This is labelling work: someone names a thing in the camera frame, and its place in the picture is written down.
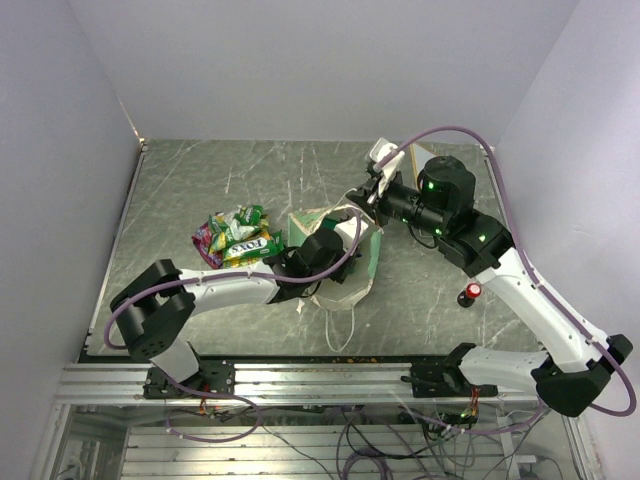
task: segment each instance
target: green snack bag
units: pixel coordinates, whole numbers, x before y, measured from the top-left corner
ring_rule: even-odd
[[[208,253],[220,252],[266,229],[269,222],[262,210],[261,205],[249,205],[238,207],[229,213],[211,215],[209,230],[212,238]]]
[[[222,252],[223,265],[224,267],[240,266],[242,260],[270,257],[280,253],[283,248],[282,231],[270,235],[266,230],[261,230],[254,237],[226,248]]]

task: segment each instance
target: wire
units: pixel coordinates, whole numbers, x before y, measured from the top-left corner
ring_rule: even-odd
[[[318,289],[320,288],[320,284],[321,284],[321,283],[322,283],[322,282],[318,282],[318,283],[316,283],[316,286],[313,288],[313,290],[312,290],[311,292],[309,292],[309,293],[305,293],[304,295],[301,295],[301,296],[300,296],[300,298],[309,298],[309,297],[313,297],[313,296],[316,294],[316,292],[318,291]]]
[[[164,373],[164,375],[167,378],[168,382],[172,386],[174,386],[175,388],[177,388],[179,390],[182,390],[185,393],[188,393],[190,395],[194,395],[196,397],[212,398],[214,400],[236,400],[236,401],[239,401],[239,402],[243,402],[243,403],[246,403],[247,405],[249,405],[249,407],[251,407],[256,412],[256,415],[257,415],[257,418],[256,418],[256,421],[255,421],[254,425],[252,427],[250,427],[246,432],[240,433],[238,435],[234,435],[233,437],[219,438],[218,439],[218,438],[197,437],[195,435],[189,435],[189,434],[185,434],[185,433],[179,432],[178,430],[173,428],[173,426],[171,425],[171,416],[174,413],[178,412],[178,411],[184,411],[184,410],[170,410],[169,412],[167,412],[167,416],[165,417],[165,425],[167,427],[167,433],[170,433],[172,435],[175,435],[177,437],[184,438],[184,439],[187,439],[187,440],[192,440],[194,442],[201,442],[201,443],[227,443],[227,442],[233,442],[235,440],[240,440],[241,438],[244,438],[244,437],[247,437],[247,436],[251,435],[253,432],[255,432],[258,429],[258,427],[260,425],[262,425],[262,421],[263,421],[262,411],[260,410],[258,405],[253,403],[248,398],[239,397],[237,395],[232,395],[230,393],[214,393],[214,392],[204,392],[204,391],[200,391],[200,390],[194,390],[193,388],[189,388],[189,387],[185,387],[184,385],[181,385],[180,383],[178,383],[173,377],[171,377],[164,370],[162,370],[162,372]]]
[[[389,152],[380,162],[376,163],[373,166],[373,169],[377,172],[380,172],[387,163],[393,160],[396,157],[396,155],[398,155],[402,150],[405,150],[409,145],[417,142],[418,140],[426,137],[427,135],[431,135],[437,132],[447,132],[447,131],[461,132],[466,135],[469,135],[470,137],[474,138],[480,144],[480,146],[482,146],[482,148],[487,154],[487,158],[489,159],[489,164],[491,165],[491,170],[493,172],[493,175],[496,181],[496,187],[497,187],[498,193],[500,195],[500,198],[502,198],[504,216],[507,221],[507,225],[509,226],[509,229],[511,231],[511,236],[513,238],[513,244],[515,245],[516,253],[520,257],[520,261],[522,262],[522,265],[525,271],[527,272],[527,274],[529,275],[533,283],[537,285],[538,290],[547,298],[547,300],[549,300],[549,302],[551,302],[551,304],[554,307],[560,310],[560,312],[569,320],[569,322],[571,322],[571,324],[573,324],[573,326],[576,327],[576,329],[580,332],[580,334],[584,336],[584,338],[588,342],[590,342],[596,348],[596,350],[598,350],[598,352],[600,352],[600,354],[607,360],[607,362],[609,362],[609,364],[620,376],[620,379],[622,380],[622,383],[624,384],[627,390],[627,394],[629,395],[629,406],[624,410],[612,410],[597,404],[591,404],[591,408],[601,413],[605,413],[607,415],[611,415],[614,417],[628,417],[629,415],[633,414],[636,411],[636,408],[638,406],[638,400],[636,397],[635,390],[633,388],[633,384],[631,383],[631,380],[627,376],[626,372],[622,369],[618,361],[615,358],[613,358],[613,355],[609,353],[607,348],[604,345],[602,345],[591,334],[591,332],[582,324],[582,321],[577,316],[575,316],[572,312],[570,312],[569,309],[567,309],[567,307],[565,307],[564,304],[558,298],[556,298],[556,296],[546,286],[542,284],[542,282],[540,281],[540,278],[538,277],[538,275],[536,274],[533,268],[533,265],[531,265],[531,262],[529,262],[529,258],[527,257],[524,247],[520,241],[520,235],[515,228],[515,221],[513,219],[511,208],[509,207],[507,190],[505,188],[504,180],[502,178],[502,172],[500,171],[500,167],[498,165],[496,156],[493,153],[493,150],[491,150],[491,147],[489,146],[489,144],[486,142],[484,138],[482,138],[478,133],[474,132],[469,128],[459,127],[456,125],[445,125],[443,127],[431,128],[401,143],[398,146],[398,148]]]
[[[353,468],[353,466],[361,460],[369,460],[373,462],[373,464],[378,467],[378,473],[380,473],[380,480],[393,480],[393,473],[391,469],[385,462],[384,458],[379,457],[371,457],[368,455],[369,451],[367,449],[362,449],[360,451],[354,452],[347,460],[344,462],[344,466],[342,467],[341,479],[348,480],[349,472]]]
[[[558,473],[560,474],[560,480],[564,480],[564,475],[562,473],[562,469],[560,468],[560,465],[558,464],[558,462],[556,460],[554,460],[551,457],[543,457],[542,455],[538,455],[538,458],[540,460],[542,460],[543,462],[546,461],[546,460],[549,460],[550,462],[552,462],[556,466],[556,468],[558,469]]]
[[[342,413],[343,417],[345,420],[347,420],[347,416],[344,414],[344,412]],[[420,454],[422,452],[424,452],[428,447],[424,447],[421,448],[420,450],[416,450],[411,451],[411,453],[409,455],[396,455],[393,453],[384,453],[383,451],[381,451],[380,449],[378,449],[377,447],[373,446],[373,444],[367,439],[367,437],[364,436],[364,434],[360,431],[360,429],[358,427],[356,427],[356,425],[354,423],[351,423],[349,425],[349,427],[347,428],[347,431],[345,432],[345,437],[347,439],[347,444],[349,445],[349,447],[351,447],[351,450],[353,450],[354,452],[357,452],[358,450],[353,446],[353,444],[351,443],[351,440],[349,439],[349,430],[353,428],[358,435],[360,435],[360,438],[362,438],[362,440],[364,441],[364,443],[367,444],[367,446],[369,447],[369,449],[372,451],[372,453],[369,454],[369,456],[371,457],[386,457],[389,458],[391,460],[407,460],[409,458],[415,458],[416,455],[419,456],[419,458],[427,458],[428,455],[422,455],[420,456]]]
[[[351,243],[351,246],[345,252],[345,254],[342,257],[340,257],[340,259],[336,263],[334,263],[332,266],[327,268],[324,272],[318,273],[317,275],[312,275],[311,277],[296,278],[296,277],[284,277],[282,275],[276,275],[273,273],[262,273],[262,272],[253,272],[253,271],[249,271],[249,272],[223,271],[223,272],[206,275],[202,278],[196,277],[196,278],[173,280],[171,282],[154,285],[153,287],[147,288],[146,290],[143,290],[142,292],[134,295],[133,297],[128,298],[118,308],[116,308],[116,310],[111,314],[111,317],[109,317],[109,320],[107,321],[107,324],[104,327],[104,335],[103,335],[104,344],[112,350],[126,350],[127,349],[126,345],[115,345],[114,343],[111,342],[111,338],[110,338],[111,329],[113,328],[113,324],[115,323],[116,319],[120,315],[122,315],[122,312],[124,312],[131,305],[135,304],[136,302],[142,300],[145,297],[148,297],[149,295],[162,292],[163,290],[181,287],[184,285],[193,285],[196,283],[210,282],[212,280],[222,280],[224,278],[234,278],[234,277],[264,278],[268,280],[277,280],[279,282],[296,283],[296,284],[313,283],[328,277],[333,272],[338,270],[355,253],[356,248],[358,246],[358,242],[360,240],[360,233],[362,231],[362,219],[361,219],[360,210],[357,210],[352,207],[347,208],[347,210],[351,212],[356,218],[356,232],[353,238],[353,242]]]
[[[524,444],[524,441],[527,439],[527,437],[529,436],[529,434],[533,431],[533,427],[535,427],[536,425],[538,425],[538,423],[540,423],[540,421],[549,413],[549,411],[545,412],[544,414],[542,414],[530,427],[529,429],[524,433],[524,435],[522,436],[522,439],[520,440],[520,442],[518,443],[518,445],[516,446],[516,448],[513,449],[513,452],[510,455],[507,455],[506,457],[502,458],[498,463],[496,463],[493,468],[491,470],[489,470],[486,475],[484,477],[482,477],[482,480],[486,480],[486,478],[489,476],[489,474],[491,472],[493,472],[496,468],[498,468],[500,465],[502,465],[502,462],[505,462],[507,459],[509,459],[509,466],[507,467],[507,478],[509,477],[509,470],[511,470],[511,465],[513,465],[513,458],[515,457],[516,453],[518,453],[518,451],[520,450],[520,447],[522,447],[522,445]]]
[[[520,430],[523,427],[527,427],[531,425],[532,423],[536,422],[542,415],[545,415],[546,413],[549,412],[549,410],[546,408],[542,400],[539,400],[538,408],[536,409],[534,414],[531,415],[531,417],[529,417],[527,420],[523,421],[522,423],[519,423],[517,425],[510,425],[508,427],[498,428],[495,430],[470,430],[470,429],[467,430],[465,428],[452,426],[451,424],[445,423],[442,420],[439,420],[437,418],[431,418],[431,417],[418,414],[412,411],[404,402],[402,402],[402,400],[401,400],[401,403],[402,403],[402,408],[404,408],[407,411],[407,413],[409,413],[409,415],[411,415],[414,418],[414,420],[415,419],[424,420],[425,422],[429,422],[435,425],[440,425],[441,427],[445,427],[448,431],[452,433],[463,433],[465,435],[485,435],[486,436],[486,435],[501,435],[503,433],[515,432]]]
[[[413,237],[413,239],[418,242],[420,245],[422,245],[424,248],[428,248],[429,250],[433,250],[437,247],[437,245],[434,243],[433,245],[429,245],[428,243],[424,243],[422,240],[420,240],[418,238],[418,236],[415,234],[415,232],[413,231],[413,227],[411,225],[409,225],[407,223],[407,228],[409,228],[409,235],[411,235]]]
[[[331,479],[333,479],[333,475],[331,475],[331,472],[329,471],[329,469],[327,467],[325,467],[322,462],[320,462],[320,460],[318,460],[315,457],[312,457],[311,455],[307,455],[306,453],[298,450],[295,446],[293,446],[293,444],[289,443],[289,441],[284,438],[283,436],[281,436],[279,433],[276,432],[272,432],[269,429],[267,429],[267,427],[265,427],[264,425],[262,425],[262,428],[264,429],[265,432],[270,433],[271,435],[273,435],[276,438],[279,438],[281,441],[283,441],[284,443],[287,444],[287,446],[289,446],[294,452],[299,453],[300,455],[302,455],[303,457],[308,458],[309,460],[313,460],[314,462],[316,462],[318,465],[320,465],[320,468],[322,468],[322,470],[324,470],[324,472],[327,474],[327,476]]]

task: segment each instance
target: gray marble surface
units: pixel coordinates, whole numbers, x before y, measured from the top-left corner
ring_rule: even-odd
[[[286,232],[287,215],[333,205],[364,182],[363,159],[372,142],[176,141],[148,142],[117,245],[89,353],[113,354],[102,341],[110,299],[151,263],[171,258],[178,268],[206,269],[191,234],[215,211],[257,203],[272,230]],[[425,144],[462,160],[477,177],[477,208],[499,215],[484,157],[472,145]],[[412,177],[409,160],[405,179]],[[467,278],[442,256],[425,250],[403,224],[385,228],[373,288],[355,308],[356,328],[345,355],[444,354],[460,342],[504,350],[536,350],[537,341],[500,299],[486,292],[469,309],[456,303]],[[189,320],[181,335],[206,354],[323,355],[326,313],[307,301],[240,305]],[[333,312],[332,344],[342,345],[351,312]],[[116,332],[113,341],[120,343]]]

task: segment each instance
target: electrical wiring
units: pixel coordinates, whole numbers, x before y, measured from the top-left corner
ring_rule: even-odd
[[[343,412],[342,415],[343,415],[343,417],[344,417],[344,419],[346,421],[347,417],[344,414],[344,412]],[[370,453],[368,455],[371,456],[372,458],[374,458],[374,457],[386,457],[386,458],[389,458],[391,460],[407,460],[409,458],[414,458],[416,455],[418,455],[419,458],[426,458],[427,457],[427,455],[420,456],[420,454],[422,452],[424,452],[427,449],[427,447],[421,448],[420,450],[412,451],[409,455],[396,455],[396,454],[393,454],[393,453],[385,453],[385,452],[381,451],[380,449],[378,449],[377,447],[375,447],[367,439],[367,437],[364,436],[364,434],[360,431],[360,429],[354,423],[351,423],[349,425],[349,427],[347,428],[346,432],[345,432],[345,438],[347,440],[347,444],[349,445],[351,450],[354,451],[354,452],[356,452],[358,450],[353,446],[353,444],[351,443],[351,440],[349,438],[349,430],[351,428],[353,428],[358,433],[358,435],[360,435],[360,438],[362,438],[364,443],[367,444],[367,447],[369,447],[369,449],[370,449]]]
[[[418,238],[418,236],[416,235],[416,233],[413,231],[413,227],[411,225],[409,225],[407,223],[407,228],[409,229],[409,235],[411,235],[411,237],[418,242],[420,245],[422,245],[424,248],[427,248],[429,250],[433,250],[437,247],[437,245],[434,243],[433,245],[429,245],[428,243],[424,243],[422,240],[420,240]]]
[[[522,445],[524,444],[524,442],[527,439],[527,437],[529,436],[529,434],[533,431],[533,427],[538,425],[540,423],[540,421],[542,421],[542,419],[549,414],[549,411],[545,412],[538,419],[536,419],[536,421],[529,427],[529,429],[526,432],[524,432],[524,434],[522,435],[522,438],[520,439],[520,442],[513,449],[513,452],[510,455],[507,455],[506,457],[502,458],[498,463],[496,463],[493,466],[493,468],[491,468],[491,470],[489,470],[486,473],[486,475],[484,477],[482,477],[482,480],[486,480],[487,477],[491,474],[491,472],[493,472],[496,468],[498,468],[500,465],[502,465],[503,462],[507,461],[507,459],[509,459],[509,466],[507,467],[507,478],[509,477],[509,470],[511,470],[511,465],[513,464],[513,457],[515,457],[515,455],[520,450],[520,447],[522,447]]]
[[[556,468],[558,469],[558,473],[560,474],[560,480],[564,480],[564,474],[562,473],[562,469],[560,468],[560,465],[558,464],[558,462],[556,460],[554,460],[551,457],[544,457],[542,455],[538,455],[538,458],[540,460],[542,460],[543,462],[549,460],[551,463],[553,463],[556,466]]]
[[[540,400],[539,403],[538,403],[538,408],[533,413],[533,415],[531,415],[531,417],[529,417],[527,420],[523,421],[520,424],[510,425],[508,427],[498,428],[498,429],[495,429],[495,430],[475,430],[475,429],[474,430],[471,430],[471,429],[467,430],[465,428],[452,426],[452,425],[450,425],[448,423],[445,423],[442,420],[439,420],[437,418],[427,417],[425,415],[421,415],[419,413],[416,413],[413,410],[411,410],[402,401],[401,401],[401,404],[402,404],[402,408],[409,415],[411,415],[414,418],[414,420],[420,419],[420,420],[424,420],[425,422],[428,422],[428,423],[432,423],[432,424],[435,424],[435,425],[440,425],[440,426],[444,427],[447,431],[452,432],[452,433],[463,433],[465,435],[485,435],[485,436],[486,435],[501,435],[503,433],[511,433],[511,432],[518,431],[523,427],[527,427],[527,426],[531,425],[536,420],[538,420],[538,418],[540,418],[540,416],[545,414],[545,412],[549,411],[546,408],[545,404]]]
[[[378,467],[380,480],[393,480],[393,473],[391,472],[391,469],[387,465],[387,462],[384,460],[384,458],[371,457],[368,455],[368,453],[369,451],[367,449],[362,449],[361,451],[354,452],[349,455],[349,457],[347,457],[347,460],[344,462],[344,466],[342,467],[340,478],[342,480],[348,480],[349,472],[356,463],[362,460],[369,460],[370,462],[373,462],[376,467]]]
[[[282,442],[284,442],[287,446],[289,446],[294,452],[299,453],[300,455],[302,455],[305,458],[308,458],[309,460],[314,461],[315,463],[317,463],[318,465],[320,465],[320,468],[322,468],[322,470],[324,470],[324,472],[327,474],[327,476],[331,479],[333,479],[333,475],[331,475],[331,472],[329,471],[329,469],[327,467],[325,467],[322,462],[320,462],[320,460],[318,460],[315,457],[312,457],[311,455],[307,455],[306,453],[298,450],[292,443],[290,443],[286,438],[284,438],[283,436],[281,436],[279,433],[276,432],[272,432],[271,430],[267,429],[267,427],[265,427],[264,425],[262,425],[262,428],[265,432],[273,435],[276,438],[279,438]]]
[[[554,307],[560,310],[560,312],[580,332],[580,334],[585,338],[585,340],[590,342],[598,350],[598,352],[607,360],[607,362],[609,362],[609,364],[613,367],[616,373],[620,376],[620,379],[622,380],[622,383],[624,384],[625,389],[627,390],[627,394],[629,396],[629,406],[624,410],[612,410],[610,408],[602,407],[597,404],[592,404],[591,408],[601,413],[605,413],[607,415],[611,415],[614,417],[628,417],[629,415],[632,415],[636,411],[638,400],[636,397],[635,390],[633,388],[633,384],[631,383],[631,380],[627,376],[626,372],[620,366],[618,361],[613,357],[613,355],[609,353],[609,351],[607,350],[607,347],[605,347],[599,341],[597,341],[597,339],[595,339],[593,335],[591,335],[591,332],[589,332],[589,330],[587,330],[587,328],[584,327],[581,320],[577,316],[575,316],[572,312],[570,312],[569,309],[567,309],[567,307],[565,307],[565,305],[558,298],[556,298],[553,292],[551,292],[540,281],[540,278],[536,274],[533,265],[531,265],[531,262],[529,261],[529,258],[527,257],[524,251],[522,242],[520,241],[519,232],[515,228],[513,214],[509,206],[507,191],[504,185],[504,180],[502,178],[502,172],[500,171],[498,161],[496,159],[495,154],[493,153],[493,150],[491,149],[491,147],[489,146],[489,144],[486,142],[484,138],[482,138],[478,133],[474,132],[469,128],[460,127],[456,125],[445,125],[442,127],[431,128],[429,130],[425,130],[422,133],[419,133],[418,135],[415,135],[409,140],[402,142],[396,149],[389,152],[381,161],[376,163],[373,166],[373,169],[376,172],[382,171],[384,166],[387,165],[391,160],[393,160],[396,157],[396,155],[398,155],[401,151],[405,150],[409,145],[417,142],[421,138],[424,138],[427,135],[431,135],[437,132],[448,132],[448,131],[461,132],[466,135],[469,135],[470,137],[474,138],[480,144],[480,146],[484,149],[484,151],[487,154],[487,158],[489,159],[489,164],[491,165],[491,170],[495,178],[498,193],[502,198],[504,216],[505,216],[507,225],[509,226],[509,229],[511,231],[511,236],[513,238],[513,243],[515,245],[516,253],[520,257],[520,261],[522,262],[522,265],[525,271],[527,272],[527,275],[529,275],[533,283],[537,285],[538,290],[547,298],[547,300],[549,300],[549,302]]]
[[[322,282],[316,283],[315,287],[313,287],[313,290],[311,290],[309,293],[305,293],[304,295],[300,296],[300,298],[313,297],[318,292],[318,289],[320,288],[321,283]]]

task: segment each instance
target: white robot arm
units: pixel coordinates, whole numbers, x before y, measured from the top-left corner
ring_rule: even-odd
[[[402,183],[400,156],[381,172],[375,171],[375,163],[395,148],[384,139],[376,143],[370,153],[371,178],[347,198],[379,225],[395,218],[430,232],[445,259],[475,279],[474,285],[497,294],[545,348],[533,353],[506,352],[462,343],[443,361],[442,380],[458,392],[469,385],[499,385],[535,393],[564,415],[582,413],[614,371],[592,341],[608,345],[608,352],[618,363],[630,354],[631,343],[624,335],[608,336],[590,324],[539,275],[532,280],[509,231],[497,219],[473,209],[475,177],[460,161],[453,157],[429,160],[418,178],[419,190],[415,190]],[[111,303],[112,311],[116,311],[140,292],[158,286],[157,290],[164,290],[160,295],[168,297],[162,304],[155,295],[141,298],[117,318],[130,355],[135,360],[151,361],[177,382],[199,388],[206,381],[206,372],[191,346],[178,337],[187,319],[229,305],[278,303],[300,297],[313,282],[290,283],[282,278],[304,280],[332,270],[347,257],[345,250],[353,252],[362,238],[345,235],[353,232],[352,222],[353,218],[344,219],[338,224],[342,229],[321,227],[302,246],[232,272],[178,270],[170,260],[156,262]],[[333,269],[327,278],[341,283],[353,261],[355,256]],[[165,290],[162,284],[178,286]],[[562,307],[580,319],[589,338],[543,295],[542,285],[556,293]],[[459,303],[470,306],[472,301]]]

